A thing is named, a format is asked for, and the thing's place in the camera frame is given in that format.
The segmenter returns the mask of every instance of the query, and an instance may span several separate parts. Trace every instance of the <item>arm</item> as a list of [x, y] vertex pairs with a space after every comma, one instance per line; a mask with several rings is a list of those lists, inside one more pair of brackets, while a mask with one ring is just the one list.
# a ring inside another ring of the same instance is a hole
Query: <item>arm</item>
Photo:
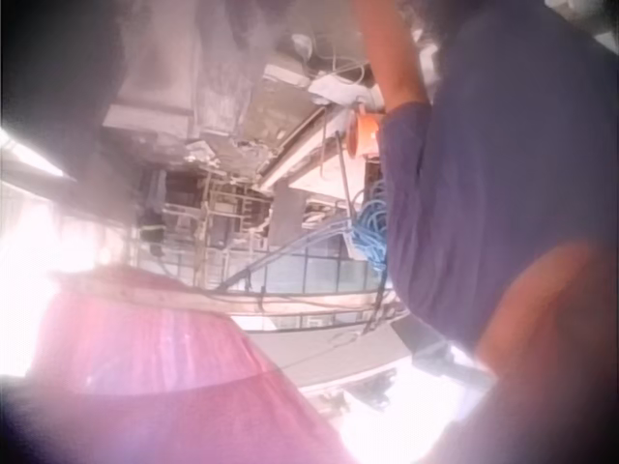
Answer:
[[354, 5], [387, 111], [408, 102], [427, 102], [417, 49], [395, 0], [354, 0]]
[[591, 263], [425, 464], [617, 462], [617, 267]]

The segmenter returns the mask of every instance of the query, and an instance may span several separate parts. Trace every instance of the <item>blue cable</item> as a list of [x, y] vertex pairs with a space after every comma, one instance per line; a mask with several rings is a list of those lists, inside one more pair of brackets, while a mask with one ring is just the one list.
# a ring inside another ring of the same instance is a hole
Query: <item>blue cable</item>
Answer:
[[379, 273], [387, 265], [387, 202], [384, 181], [369, 189], [366, 202], [352, 224], [352, 243]]

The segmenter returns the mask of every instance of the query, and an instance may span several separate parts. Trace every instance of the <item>red cloth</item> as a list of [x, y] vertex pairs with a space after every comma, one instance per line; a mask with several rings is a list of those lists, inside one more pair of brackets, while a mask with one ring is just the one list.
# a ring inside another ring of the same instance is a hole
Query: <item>red cloth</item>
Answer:
[[[90, 277], [179, 288], [114, 273]], [[68, 462], [353, 462], [330, 424], [220, 315], [62, 291], [30, 379], [33, 419]]]

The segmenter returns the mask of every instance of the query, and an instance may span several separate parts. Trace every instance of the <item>person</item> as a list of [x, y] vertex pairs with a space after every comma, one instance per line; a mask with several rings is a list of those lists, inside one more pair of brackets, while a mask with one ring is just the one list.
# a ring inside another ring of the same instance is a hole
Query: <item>person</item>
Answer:
[[156, 212], [152, 208], [146, 208], [138, 216], [137, 225], [140, 240], [150, 244], [149, 249], [153, 256], [161, 258], [163, 256], [162, 243], [165, 239], [163, 214]]
[[394, 287], [498, 378], [428, 462], [602, 462], [590, 451], [617, 403], [617, 57], [542, 1], [433, 0], [418, 9], [439, 44], [430, 104], [395, 1], [353, 4], [385, 102]]

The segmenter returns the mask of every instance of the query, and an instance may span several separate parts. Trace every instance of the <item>cable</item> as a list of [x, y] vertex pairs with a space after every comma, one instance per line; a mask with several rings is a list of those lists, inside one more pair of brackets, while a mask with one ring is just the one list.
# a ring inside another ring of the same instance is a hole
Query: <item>cable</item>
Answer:
[[329, 348], [327, 348], [325, 350], [321, 350], [321, 351], [318, 351], [318, 352], [313, 353], [311, 355], [305, 356], [304, 358], [301, 358], [301, 359], [299, 359], [297, 361], [293, 361], [293, 362], [291, 362], [291, 363], [289, 363], [287, 365], [278, 366], [278, 369], [279, 370], [285, 370], [285, 369], [288, 369], [290, 367], [294, 367], [295, 365], [306, 363], [307, 361], [314, 360], [314, 359], [316, 359], [316, 358], [318, 358], [320, 356], [326, 355], [327, 353], [331, 353], [332, 351], [335, 351], [338, 348], [342, 348], [342, 347], [344, 347], [346, 345], [350, 345], [351, 343], [354, 343], [355, 341], [359, 340], [362, 336], [363, 336], [362, 333], [358, 333], [357, 336], [355, 336], [354, 338], [352, 338], [350, 340], [346, 340], [343, 343], [340, 343], [340, 344], [337, 344], [337, 345], [334, 345], [334, 346], [330, 346]]
[[376, 291], [376, 302], [374, 303], [374, 311], [368, 319], [368, 323], [364, 327], [362, 334], [367, 334], [378, 327], [381, 319], [384, 316], [384, 309], [381, 317], [376, 317], [378, 315], [378, 311], [382, 308], [383, 304], [383, 296], [385, 295], [385, 285], [387, 284], [387, 269], [385, 269], [380, 277], [380, 285], [378, 286], [378, 290]]
[[382, 273], [387, 269], [387, 202], [384, 181], [378, 181], [370, 188], [369, 201], [352, 224], [351, 240], [376, 271]]
[[[320, 78], [320, 77], [325, 77], [327, 75], [336, 75], [336, 78], [339, 80], [339, 82], [341, 82], [344, 85], [358, 85], [360, 84], [364, 78], [366, 77], [366, 65], [368, 64], [368, 60], [364, 60], [364, 61], [360, 61], [356, 58], [352, 58], [350, 56], [345, 56], [345, 55], [338, 55], [337, 54], [337, 50], [336, 50], [336, 45], [334, 44], [333, 40], [331, 41], [327, 41], [329, 43], [329, 45], [331, 46], [331, 50], [332, 53], [331, 55], [323, 55], [318, 51], [318, 38], [321, 39], [325, 39], [325, 38], [329, 38], [329, 37], [333, 37], [335, 35], [335, 33], [322, 33], [322, 34], [316, 34], [313, 30], [313, 28], [311, 27], [310, 24], [308, 24], [308, 29], [309, 29], [309, 39], [311, 40], [311, 52], [313, 55], [315, 55], [316, 57], [322, 59], [322, 60], [327, 60], [327, 61], [331, 61], [331, 71], [330, 72], [311, 72], [308, 68], [308, 57], [302, 56], [302, 64], [303, 64], [303, 68], [304, 68], [304, 72], [311, 78], [316, 79], [316, 78]], [[340, 67], [338, 67], [338, 60], [343, 60], [346, 62], [349, 62], [348, 65], [342, 65]], [[359, 70], [359, 77], [357, 78], [357, 80], [355, 80], [354, 82], [350, 82], [347, 79], [343, 79], [340, 76], [338, 76], [338, 74], [341, 73], [346, 73], [349, 71], [353, 71], [353, 70]]]
[[344, 162], [344, 152], [341, 149], [341, 140], [339, 139], [339, 131], [336, 130], [336, 143], [338, 145], [339, 170], [341, 171], [341, 180], [344, 187], [344, 196], [346, 198], [346, 211], [348, 219], [351, 221], [355, 218], [355, 208], [350, 201], [350, 189], [348, 188], [348, 176], [346, 176], [346, 163]]
[[[198, 293], [199, 295], [202, 295], [206, 298], [209, 298], [211, 300], [215, 300], [216, 302], [222, 302], [222, 303], [239, 303], [238, 300], [234, 300], [234, 299], [230, 299], [230, 298], [222, 298], [220, 296], [220, 294], [213, 294], [210, 292], [203, 292], [203, 291], [197, 291], [195, 293]], [[240, 297], [247, 297], [247, 294], [239, 294]], [[286, 296], [286, 295], [281, 295], [281, 296], [276, 296], [273, 298], [279, 298], [279, 299], [284, 299], [285, 302], [270, 302], [268, 300], [263, 300], [262, 303], [264, 305], [289, 305], [290, 303], [303, 303], [306, 305], [312, 305], [312, 306], [317, 306], [317, 307], [324, 307], [327, 309], [350, 309], [351, 311], [365, 311], [368, 309], [372, 309], [371, 305], [365, 304], [365, 305], [361, 305], [361, 306], [347, 306], [347, 305], [342, 305], [342, 304], [328, 304], [328, 303], [315, 303], [315, 302], [309, 302], [309, 301], [305, 301], [302, 300], [302, 297], [290, 297], [290, 296]]]
[[247, 275], [254, 273], [255, 271], [267, 266], [273, 261], [284, 256], [285, 254], [289, 254], [302, 247], [310, 247], [311, 245], [322, 242], [323, 240], [326, 240], [329, 237], [344, 233], [347, 229], [348, 229], [347, 218], [334, 220], [333, 222], [329, 223], [323, 229], [317, 229], [312, 232], [309, 232], [307, 235], [304, 235], [298, 239], [295, 239], [292, 242], [289, 242], [287, 245], [283, 246], [282, 248], [276, 251], [273, 251], [265, 255], [264, 257], [258, 259], [257, 261], [254, 261], [253, 263], [249, 264], [245, 269], [242, 269], [235, 275], [232, 275], [231, 277], [226, 279], [224, 282], [222, 282], [220, 286], [218, 287], [218, 290], [223, 291], [223, 290], [228, 289], [230, 286], [234, 285], [239, 280], [245, 278]]

